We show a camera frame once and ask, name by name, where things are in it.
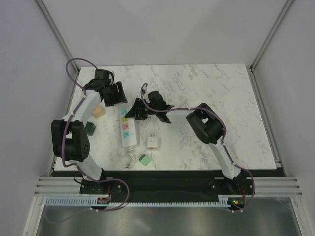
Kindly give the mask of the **white cube plug orange logo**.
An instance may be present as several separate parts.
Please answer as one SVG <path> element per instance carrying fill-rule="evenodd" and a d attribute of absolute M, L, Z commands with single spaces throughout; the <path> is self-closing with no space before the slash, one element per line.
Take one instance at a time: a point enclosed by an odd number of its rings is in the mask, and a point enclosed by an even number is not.
<path fill-rule="evenodd" d="M 147 138 L 147 148 L 149 150 L 157 150 L 159 148 L 159 140 L 157 136 L 149 136 Z"/>

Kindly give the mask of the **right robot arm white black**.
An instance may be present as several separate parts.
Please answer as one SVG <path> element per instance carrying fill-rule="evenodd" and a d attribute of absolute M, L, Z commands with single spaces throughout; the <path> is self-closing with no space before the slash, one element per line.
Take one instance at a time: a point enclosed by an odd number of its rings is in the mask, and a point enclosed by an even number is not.
<path fill-rule="evenodd" d="M 224 143 L 226 126 L 206 103 L 201 103 L 195 108 L 179 108 L 167 104 L 158 91 L 147 94 L 142 92 L 141 97 L 135 99 L 132 108 L 125 114 L 125 118 L 146 120 L 152 115 L 163 123 L 187 122 L 197 138 L 209 145 L 214 153 L 226 179 L 227 191 L 235 194 L 243 188 L 240 179 L 242 170 L 236 167 Z"/>

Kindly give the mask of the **dark green cube plug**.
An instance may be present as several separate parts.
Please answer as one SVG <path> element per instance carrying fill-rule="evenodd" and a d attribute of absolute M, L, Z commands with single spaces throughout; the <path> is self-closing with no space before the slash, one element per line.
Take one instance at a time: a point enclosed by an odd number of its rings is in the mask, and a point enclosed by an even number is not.
<path fill-rule="evenodd" d="M 92 136 L 96 130 L 96 125 L 92 122 L 87 122 L 85 126 L 85 131 L 88 136 Z"/>

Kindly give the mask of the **long white power strip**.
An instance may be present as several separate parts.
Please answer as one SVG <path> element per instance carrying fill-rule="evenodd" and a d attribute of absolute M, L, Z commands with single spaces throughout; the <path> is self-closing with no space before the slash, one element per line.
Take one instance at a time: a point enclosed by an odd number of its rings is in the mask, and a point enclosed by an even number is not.
<path fill-rule="evenodd" d="M 134 118 L 125 117 L 128 111 L 129 107 L 127 106 L 120 106 L 118 108 L 121 141 L 124 148 L 133 147 L 138 144 L 135 120 Z"/>

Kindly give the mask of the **green plug adapter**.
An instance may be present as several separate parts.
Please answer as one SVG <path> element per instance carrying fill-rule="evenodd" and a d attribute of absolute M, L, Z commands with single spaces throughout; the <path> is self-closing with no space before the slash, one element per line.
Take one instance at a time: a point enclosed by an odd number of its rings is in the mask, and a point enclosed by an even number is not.
<path fill-rule="evenodd" d="M 146 154 L 139 155 L 138 160 L 144 166 L 147 166 L 151 162 L 151 158 L 147 156 Z"/>

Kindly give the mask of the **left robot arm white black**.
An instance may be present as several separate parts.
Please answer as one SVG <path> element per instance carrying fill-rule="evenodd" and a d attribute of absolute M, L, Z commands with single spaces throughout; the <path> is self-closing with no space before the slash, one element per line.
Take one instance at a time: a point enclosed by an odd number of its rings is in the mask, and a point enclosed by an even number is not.
<path fill-rule="evenodd" d="M 127 103 L 122 82 L 114 82 L 114 73 L 96 69 L 94 78 L 87 84 L 77 85 L 81 96 L 74 109 L 60 120 L 51 123 L 52 146 L 56 157 L 61 158 L 65 168 L 71 166 L 91 182 L 96 193 L 104 193 L 108 181 L 102 178 L 103 169 L 90 155 L 90 141 L 85 130 L 88 119 L 101 102 L 106 107 Z"/>

